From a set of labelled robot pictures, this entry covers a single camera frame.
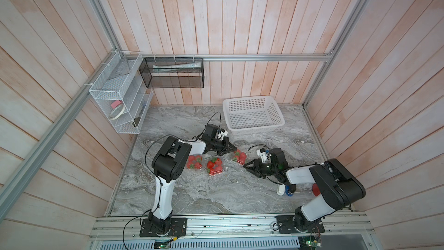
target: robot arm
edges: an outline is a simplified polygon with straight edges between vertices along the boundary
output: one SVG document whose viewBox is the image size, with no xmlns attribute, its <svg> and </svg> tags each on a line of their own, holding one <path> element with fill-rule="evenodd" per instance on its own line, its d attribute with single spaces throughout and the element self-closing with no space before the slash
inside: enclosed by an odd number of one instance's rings
<svg viewBox="0 0 444 250">
<path fill-rule="evenodd" d="M 294 227 L 307 232 L 325 215 L 340 210 L 365 196 L 363 185 L 335 158 L 322 164 L 290 168 L 281 149 L 269 151 L 271 163 L 255 159 L 244 165 L 253 175 L 275 176 L 291 193 L 298 183 L 316 183 L 321 192 L 309 203 L 295 210 Z"/>
</svg>

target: marble surface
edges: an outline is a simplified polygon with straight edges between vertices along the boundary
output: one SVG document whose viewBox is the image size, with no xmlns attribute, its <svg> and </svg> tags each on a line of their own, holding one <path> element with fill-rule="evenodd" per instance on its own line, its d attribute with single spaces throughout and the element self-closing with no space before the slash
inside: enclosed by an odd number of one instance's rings
<svg viewBox="0 0 444 250">
<path fill-rule="evenodd" d="M 279 106 L 286 124 L 275 131 L 232 135 L 230 142 L 247 153 L 247 162 L 258 158 L 255 150 L 247 148 L 264 143 L 270 148 L 281 148 L 291 166 L 322 162 L 317 144 L 305 122 L 300 105 Z M 139 215 L 150 209 L 154 202 L 155 180 L 144 164 L 147 145 L 156 139 L 173 134 L 191 139 L 201 133 L 210 117 L 217 111 L 222 114 L 221 127 L 225 124 L 222 106 L 153 106 L 147 111 L 141 134 L 136 140 L 122 182 L 120 183 L 112 216 Z M 219 115 L 212 119 L 219 123 Z M 155 144 L 147 155 L 147 164 L 157 153 L 161 143 Z M 209 152 L 203 158 L 214 156 Z M 242 165 L 231 160 L 232 153 L 221 157 L 224 172 L 209 176 L 205 169 L 186 169 L 177 180 L 172 199 L 174 214 L 227 214 L 227 213 L 276 213 L 294 210 L 314 198 L 311 186 L 298 186 L 289 197 L 276 193 L 277 185 L 258 178 Z"/>
</svg>

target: wooden plank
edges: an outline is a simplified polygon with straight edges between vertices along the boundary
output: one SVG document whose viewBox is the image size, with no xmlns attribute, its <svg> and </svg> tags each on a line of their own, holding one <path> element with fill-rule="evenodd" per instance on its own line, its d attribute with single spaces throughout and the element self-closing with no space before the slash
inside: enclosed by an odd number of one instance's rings
<svg viewBox="0 0 444 250">
<path fill-rule="evenodd" d="M 97 35 L 99 35 L 100 40 L 102 41 L 102 44 L 103 44 L 103 47 L 105 50 L 102 51 L 103 55 L 99 54 L 99 58 L 101 60 L 103 60 L 106 57 L 106 55 L 108 54 L 108 52 L 110 52 L 113 49 L 113 46 L 111 45 L 111 42 L 109 41 L 108 36 L 105 33 L 105 30 L 104 30 L 103 26 L 101 25 L 98 15 L 94 11 L 94 8 L 93 8 L 91 2 L 89 0 L 80 0 L 80 2 L 82 3 L 82 6 L 88 15 L 88 18 L 91 20 L 91 23 L 94 26 L 94 29 L 96 30 Z"/>
<path fill-rule="evenodd" d="M 74 120 L 66 130 L 66 134 L 111 171 L 117 175 L 120 173 L 122 164 L 100 145 L 76 120 Z"/>
<path fill-rule="evenodd" d="M 233 62 L 233 74 L 231 77 L 231 98 L 242 96 L 244 70 L 245 62 Z"/>
<path fill-rule="evenodd" d="M 179 9 L 179 19 L 185 53 L 197 53 L 197 38 L 194 21 L 193 0 L 177 0 L 177 6 Z M 200 95 L 200 90 L 198 89 L 193 89 L 194 101 L 190 88 L 181 88 L 181 91 L 184 104 L 191 105 L 197 104 L 199 101 L 202 101 L 202 96 Z"/>
<path fill-rule="evenodd" d="M 258 53 L 271 52 L 273 38 L 275 37 L 276 27 L 278 25 L 282 4 L 283 0 L 267 0 Z M 259 96 L 262 92 L 264 79 L 270 79 L 274 76 L 274 74 L 270 74 L 272 72 L 269 72 L 269 74 L 267 75 L 267 65 L 268 62 L 256 63 L 251 85 L 251 96 Z"/>
<path fill-rule="evenodd" d="M 80 64 L 77 63 L 77 60 L 70 53 L 68 47 L 66 47 L 66 45 L 63 43 L 63 40 L 58 36 L 57 32 L 51 26 L 49 21 L 39 10 L 36 3 L 33 0 L 10 1 L 36 31 L 40 38 L 45 42 L 49 49 L 54 53 L 63 67 L 75 79 L 77 84 L 83 85 L 88 79 L 88 76 L 83 71 Z"/>
<path fill-rule="evenodd" d="M 440 129 L 444 125 L 444 118 L 440 118 L 439 115 L 434 116 L 439 113 L 437 109 L 442 111 L 442 108 L 444 108 L 443 97 L 352 161 L 347 165 L 347 169 L 354 175 L 360 175 Z"/>
<path fill-rule="evenodd" d="M 358 127 L 354 130 L 347 131 L 343 125 L 343 128 L 337 132 L 337 135 L 341 135 L 340 131 L 350 132 L 347 137 L 342 140 L 338 146 L 330 151 L 330 156 L 337 157 L 345 149 L 350 147 L 360 137 L 362 137 L 367 131 L 369 131 L 374 125 L 382 120 L 387 114 L 394 110 L 400 103 L 406 100 L 416 90 L 425 84 L 433 75 L 443 68 L 441 58 L 444 58 L 444 49 L 441 49 L 436 53 L 433 58 L 427 61 L 418 71 L 415 72 L 406 82 L 402 84 L 393 94 L 390 95 L 372 114 L 370 114 Z M 334 138 L 332 137 L 327 141 L 326 147 L 332 148 Z"/>
<path fill-rule="evenodd" d="M 74 55 L 75 59 L 82 66 L 87 75 L 91 75 L 94 72 L 93 64 L 86 58 L 85 53 L 80 48 L 79 44 L 66 27 L 60 15 L 57 13 L 53 5 L 49 0 L 34 0 L 37 6 L 40 8 L 46 19 L 50 22 L 52 27 L 57 31 L 57 34 L 62 38 L 70 52 Z"/>
<path fill-rule="evenodd" d="M 107 0 L 107 2 L 110 5 L 110 9 L 119 25 L 119 29 L 122 33 L 128 50 L 139 51 L 138 44 L 131 30 L 130 23 L 128 21 L 128 18 L 126 17 L 125 10 L 123 9 L 121 1 Z"/>
<path fill-rule="evenodd" d="M 125 161 L 125 156 L 119 152 L 119 150 L 113 145 L 113 143 L 106 137 L 105 134 L 94 124 L 94 122 L 89 119 L 89 117 L 83 112 L 80 113 L 75 118 L 77 123 L 81 125 L 90 135 L 91 138 L 97 140 L 100 145 L 108 151 L 120 164 Z"/>
<path fill-rule="evenodd" d="M 313 118 L 315 126 L 318 126 L 326 116 L 328 108 L 323 109 L 318 115 L 332 91 L 340 83 L 351 63 L 358 56 L 370 36 L 373 34 L 380 21 L 390 9 L 395 0 L 371 0 L 358 20 L 352 34 L 344 44 L 343 50 L 336 56 L 335 69 L 329 71 L 327 78 L 319 86 L 315 97 L 310 102 L 308 111 Z"/>
<path fill-rule="evenodd" d="M 406 14 L 407 10 L 411 9 L 410 7 L 414 2 L 415 0 L 397 0 L 393 3 L 393 6 L 387 13 L 386 17 L 381 21 L 381 24 L 375 30 L 374 34 L 370 37 L 361 53 L 348 69 L 346 75 L 344 76 L 344 80 L 338 84 L 338 86 L 335 88 L 336 91 L 332 93 L 324 105 L 323 109 L 327 108 L 328 104 L 330 104 L 332 101 L 338 100 L 340 97 L 332 110 L 319 125 L 318 132 L 320 134 L 324 132 L 335 116 L 353 97 L 358 89 L 361 88 L 363 83 L 370 77 L 378 65 L 381 64 L 384 58 L 389 56 L 391 49 L 395 47 L 402 35 L 407 32 L 410 26 L 413 25 L 417 17 L 420 15 L 420 12 L 422 12 L 427 6 L 427 4 L 419 6 L 420 10 L 418 10 L 415 15 Z M 404 23 L 405 20 L 401 21 L 403 15 L 404 18 L 407 16 L 409 20 L 407 24 Z M 396 27 L 397 24 L 404 27 L 400 29 L 399 27 Z"/>
<path fill-rule="evenodd" d="M 237 0 L 222 0 L 222 53 L 234 53 Z M 221 101 L 231 97 L 233 62 L 222 62 Z"/>
<path fill-rule="evenodd" d="M 376 186 L 368 188 L 366 189 L 366 197 L 356 201 L 355 207 L 358 210 L 368 210 L 441 186 L 444 183 L 443 164 L 444 155 L 440 155 Z"/>
<path fill-rule="evenodd" d="M 364 187 L 374 186 L 444 153 L 441 128 L 359 176 Z"/>
<path fill-rule="evenodd" d="M 108 2 L 108 0 L 99 0 L 99 1 L 102 4 L 105 14 L 107 15 L 107 18 L 108 18 L 110 25 L 114 31 L 114 34 L 117 38 L 120 48 L 122 50 L 128 50 L 128 46 L 126 45 L 125 38 L 123 37 L 122 31 L 120 30 L 120 26 L 117 22 L 117 18 L 114 16 L 114 13 L 112 11 L 110 3 Z"/>
<path fill-rule="evenodd" d="M 247 53 L 258 53 L 266 6 L 267 0 L 253 0 Z M 244 78 L 242 80 L 242 97 L 248 97 L 251 94 L 255 67 L 256 62 L 245 62 Z"/>
<path fill-rule="evenodd" d="M 388 97 L 391 96 L 396 90 L 398 90 L 404 82 L 406 82 L 412 75 L 414 75 L 424 63 L 429 62 L 431 64 L 436 63 L 436 57 L 442 56 L 442 51 L 439 50 L 444 45 L 444 39 L 440 38 L 440 35 L 444 35 L 444 21 L 440 22 L 428 36 L 422 40 L 419 45 L 397 66 L 395 70 L 380 84 L 378 88 L 359 106 L 354 113 L 350 114 L 348 110 L 342 110 L 338 116 L 332 120 L 330 125 L 321 134 L 321 137 L 328 142 L 334 133 L 344 125 L 339 134 L 341 137 L 334 138 L 335 142 L 329 143 L 329 149 L 334 149 L 344 138 L 346 133 L 345 129 L 354 129 L 358 126 L 366 117 L 374 112 Z M 436 72 L 440 69 L 437 64 L 434 66 L 433 71 Z"/>
<path fill-rule="evenodd" d="M 97 59 L 99 60 L 100 63 L 102 60 L 101 56 L 104 55 L 106 56 L 106 54 L 108 54 L 108 51 L 105 49 L 105 46 L 103 45 L 102 40 L 100 39 L 96 31 L 96 28 L 93 26 L 80 0 L 66 0 L 66 1 L 71 7 L 71 10 L 74 12 L 82 29 L 84 30 L 86 36 L 88 37 L 92 47 L 96 50 Z"/>
<path fill-rule="evenodd" d="M 253 0 L 237 0 L 234 53 L 247 53 Z M 233 62 L 231 98 L 242 96 L 245 62 Z"/>
<path fill-rule="evenodd" d="M 20 95 L 0 81 L 0 114 L 36 139 L 40 139 L 52 121 L 26 102 Z"/>
<path fill-rule="evenodd" d="M 303 103 L 303 95 L 304 92 L 309 87 L 310 80 L 312 80 L 315 70 L 319 67 L 323 62 L 311 61 L 308 63 L 308 66 L 304 72 L 301 81 L 299 82 L 299 86 L 297 87 L 296 93 L 294 94 L 292 103 Z"/>
<path fill-rule="evenodd" d="M 203 63 L 205 79 L 202 88 L 202 104 L 211 104 L 210 63 Z"/>
<path fill-rule="evenodd" d="M 282 53 L 294 9 L 296 8 L 296 3 L 297 0 L 283 0 L 270 53 Z M 283 64 L 286 64 L 286 62 L 268 62 L 267 69 L 265 70 L 266 77 L 262 84 L 261 95 L 276 96 L 276 92 L 278 91 L 284 73 L 283 69 L 285 69 Z"/>
<path fill-rule="evenodd" d="M 6 220 L 88 235 L 96 218 L 78 211 L 22 194 L 6 215 Z"/>
<path fill-rule="evenodd" d="M 146 54 L 152 53 L 151 45 L 147 37 L 147 31 L 143 25 L 136 0 L 120 0 L 119 2 L 122 2 L 122 7 L 128 18 L 139 51 Z"/>
<path fill-rule="evenodd" d="M 33 77 L 62 107 L 71 98 L 62 87 L 42 68 L 37 60 L 23 47 L 6 27 L 0 23 L 0 47 Z"/>
<path fill-rule="evenodd" d="M 444 244 L 441 226 L 444 214 L 375 228 L 384 249 Z"/>
<path fill-rule="evenodd" d="M 184 53 L 182 31 L 180 26 L 177 0 L 162 0 L 166 21 L 170 33 L 173 53 Z M 183 95 L 180 88 L 164 89 L 168 104 L 183 104 Z"/>
<path fill-rule="evenodd" d="M 271 85 L 270 96 L 276 99 L 276 95 L 281 84 L 282 77 L 287 67 L 287 62 L 280 61 L 277 64 L 276 73 L 274 75 L 273 84 Z"/>
<path fill-rule="evenodd" d="M 94 124 L 103 132 L 103 134 L 107 136 L 107 138 L 113 143 L 119 152 L 125 156 L 128 152 L 128 145 L 122 140 L 119 134 L 116 133 L 108 119 L 104 117 L 102 111 L 97 108 L 94 103 L 92 103 L 92 100 L 85 103 L 82 111 L 92 122 L 94 122 Z"/>
<path fill-rule="evenodd" d="M 66 0 L 49 0 L 91 64 L 101 62 L 94 47 Z"/>
<path fill-rule="evenodd" d="M 54 151 L 109 187 L 116 184 L 119 172 L 108 169 L 66 134 L 55 146 Z"/>
<path fill-rule="evenodd" d="M 94 217 L 103 216 L 108 205 L 107 201 L 43 170 L 36 173 L 25 193 Z"/>
<path fill-rule="evenodd" d="M 163 53 L 162 41 L 160 39 L 159 30 L 154 15 L 151 0 L 136 0 L 142 18 L 145 32 L 147 33 L 152 53 Z"/>
<path fill-rule="evenodd" d="M 196 23 L 197 53 L 209 53 L 207 0 L 193 0 L 193 9 Z"/>
<path fill-rule="evenodd" d="M 26 239 L 23 239 L 23 234 L 27 234 Z M 4 220 L 0 224 L 2 246 L 10 250 L 28 248 L 77 250 L 85 246 L 88 237 L 10 220 Z"/>
<path fill-rule="evenodd" d="M 54 121 L 63 108 L 22 67 L 0 48 L 0 79 Z"/>
<path fill-rule="evenodd" d="M 253 0 L 247 53 L 258 53 L 267 0 Z"/>
<path fill-rule="evenodd" d="M 339 35 L 341 35 L 341 32 L 344 29 L 344 26 L 347 23 L 347 20 L 349 19 L 350 15 L 352 14 L 353 9 L 357 3 L 358 3 L 358 0 L 351 0 L 351 2 L 348 4 L 348 7 L 345 10 L 344 15 L 340 19 L 339 24 L 336 27 L 336 30 L 333 33 L 333 37 L 330 39 L 330 42 L 329 42 L 325 52 L 331 52 L 333 50 L 333 46 L 335 45 L 336 41 L 338 40 Z"/>
<path fill-rule="evenodd" d="M 57 57 L 46 46 L 44 41 L 23 18 L 9 0 L 0 0 L 3 12 L 0 21 L 26 47 L 47 72 L 63 87 L 71 97 L 80 88 L 72 76 L 66 71 Z"/>
<path fill-rule="evenodd" d="M 163 9 L 162 0 L 151 0 L 151 4 L 153 6 L 160 40 L 162 41 L 163 52 L 166 54 L 173 53 L 173 47 L 171 45 L 170 33 L 167 25 L 167 18 Z"/>
<path fill-rule="evenodd" d="M 314 53 L 339 0 L 323 0 L 310 30 L 303 52 Z"/>
<path fill-rule="evenodd" d="M 314 53 L 324 53 L 352 0 L 338 0 Z"/>
<path fill-rule="evenodd" d="M 345 165 L 349 164 L 428 105 L 439 99 L 443 95 L 441 86 L 443 80 L 444 70 L 441 70 L 394 111 L 378 122 L 366 135 L 359 138 L 357 142 L 339 155 L 338 160 Z"/>
<path fill-rule="evenodd" d="M 207 0 L 208 9 L 208 42 L 210 53 L 222 52 L 222 1 Z M 211 104 L 221 103 L 222 62 L 210 63 L 210 97 Z"/>
<path fill-rule="evenodd" d="M 433 216 L 444 212 L 441 205 L 444 186 L 391 202 L 365 213 L 372 220 L 373 227 L 393 225 L 400 222 Z"/>
<path fill-rule="evenodd" d="M 318 44 L 317 42 L 311 41 L 311 44 L 307 45 L 307 50 L 305 50 L 305 45 L 310 34 L 316 36 L 318 35 L 318 32 L 320 32 L 319 30 L 315 29 L 315 32 L 312 33 L 312 29 L 315 22 L 322 24 L 322 22 L 319 22 L 319 19 L 317 19 L 317 17 L 323 1 L 324 0 L 308 0 L 308 5 L 305 9 L 304 16 L 301 21 L 301 26 L 299 27 L 299 30 L 297 32 L 296 39 L 291 49 L 291 53 L 312 53 L 314 51 L 316 45 Z M 329 11 L 329 8 L 327 6 L 322 7 L 324 7 L 325 9 L 324 11 Z"/>
<path fill-rule="evenodd" d="M 287 62 L 284 69 L 284 74 L 279 84 L 279 88 L 276 92 L 275 100 L 277 103 L 283 103 L 287 94 L 288 87 L 292 81 L 294 72 L 296 70 L 298 62 Z"/>
<path fill-rule="evenodd" d="M 19 165 L 17 159 L 25 158 L 28 152 L 36 144 L 36 140 L 26 135 L 18 128 L 12 125 L 7 125 L 4 120 L 0 120 L 0 124 L 2 129 L 8 131 L 8 135 L 12 137 L 12 141 L 2 139 L 2 142 L 4 142 L 1 145 L 3 149 L 1 149 L 0 152 L 2 163 L 5 164 L 4 166 L 6 168 L 8 168 L 8 166 L 16 167 Z M 107 200 L 112 193 L 111 187 L 99 182 L 97 179 L 69 163 L 55 152 L 50 153 L 46 162 L 42 165 L 42 169 L 90 192 L 93 195 L 104 198 L 105 200 Z M 13 172 L 14 170 L 5 174 L 3 181 L 7 180 L 8 176 Z"/>
<path fill-rule="evenodd" d="M 97 180 L 54 151 L 49 154 L 41 169 L 105 201 L 111 198 L 112 187 Z"/>
<path fill-rule="evenodd" d="M 162 0 L 165 10 L 166 21 L 170 32 L 171 45 L 173 53 L 184 53 L 182 31 L 180 27 L 179 10 L 177 0 Z"/>
<path fill-rule="evenodd" d="M 32 147 L 37 143 L 31 136 L 12 125 L 10 122 L 0 116 L 0 147 L 3 149 L 25 158 L 31 151 Z"/>
<path fill-rule="evenodd" d="M 284 48 L 282 49 L 282 53 L 291 53 L 291 49 L 293 48 L 293 44 L 296 39 L 297 32 L 299 31 L 299 26 L 301 25 L 301 21 L 305 13 L 305 9 L 307 8 L 307 5 L 308 5 L 308 0 L 297 0 L 293 17 L 291 18 L 290 27 L 288 29 L 287 36 L 285 38 Z"/>
<path fill-rule="evenodd" d="M 22 158 L 16 158 L 15 155 L 0 148 L 0 184 L 4 185 L 14 174 L 14 171 L 20 166 Z"/>
</svg>

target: black cable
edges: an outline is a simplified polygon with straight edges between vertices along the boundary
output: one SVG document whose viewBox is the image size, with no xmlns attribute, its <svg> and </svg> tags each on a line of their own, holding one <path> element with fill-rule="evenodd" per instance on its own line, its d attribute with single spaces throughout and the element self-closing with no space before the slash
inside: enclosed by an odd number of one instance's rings
<svg viewBox="0 0 444 250">
<path fill-rule="evenodd" d="M 278 185 L 283 184 L 283 183 L 279 183 L 279 182 L 272 181 L 268 176 L 267 176 L 267 179 L 268 179 L 269 181 L 271 181 L 272 183 L 275 183 L 275 184 L 278 184 Z"/>
<path fill-rule="evenodd" d="M 131 221 L 133 221 L 133 220 L 136 219 L 136 218 L 142 217 L 142 216 L 143 216 L 143 215 L 139 215 L 139 216 L 134 217 L 133 219 L 131 219 L 130 221 L 128 221 L 128 222 L 125 224 L 125 227 L 123 227 L 122 241 L 123 241 L 123 246 L 125 246 L 125 249 L 126 249 L 126 250 L 129 250 L 129 249 L 128 249 L 128 247 L 126 247 L 126 244 L 125 244 L 125 228 L 126 228 L 126 226 L 127 226 Z"/>
<path fill-rule="evenodd" d="M 273 226 L 271 226 L 271 229 L 273 229 L 273 231 L 279 231 L 279 229 L 282 228 L 282 226 L 278 225 L 277 229 L 274 229 L 274 225 L 276 225 L 276 224 L 277 224 L 277 222 L 273 223 Z"/>
<path fill-rule="evenodd" d="M 270 148 L 269 148 L 267 145 L 264 145 L 264 144 L 257 144 L 257 145 L 251 146 L 251 147 L 249 147 L 249 148 L 247 149 L 247 151 L 251 150 L 251 149 L 254 148 L 254 147 L 266 147 L 266 148 L 268 149 L 268 152 L 271 151 Z"/>
</svg>

